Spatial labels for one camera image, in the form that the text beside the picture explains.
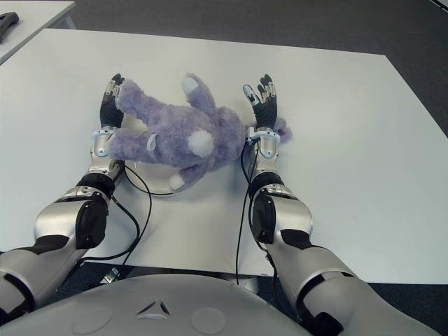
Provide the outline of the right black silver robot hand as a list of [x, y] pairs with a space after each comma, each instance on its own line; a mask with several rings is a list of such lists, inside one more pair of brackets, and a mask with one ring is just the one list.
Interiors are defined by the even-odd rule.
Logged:
[[273, 130], [278, 116], [277, 91], [274, 81], [268, 74], [265, 74], [260, 79], [257, 89], [260, 96], [255, 93], [250, 85], [244, 84], [242, 87], [244, 95], [252, 106], [256, 128]]

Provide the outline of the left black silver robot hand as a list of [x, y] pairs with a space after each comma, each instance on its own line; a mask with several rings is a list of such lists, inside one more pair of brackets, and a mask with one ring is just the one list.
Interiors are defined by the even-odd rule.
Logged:
[[125, 79], [117, 73], [106, 85], [99, 110], [102, 127], [121, 128], [124, 113], [116, 106], [116, 97], [124, 81]]

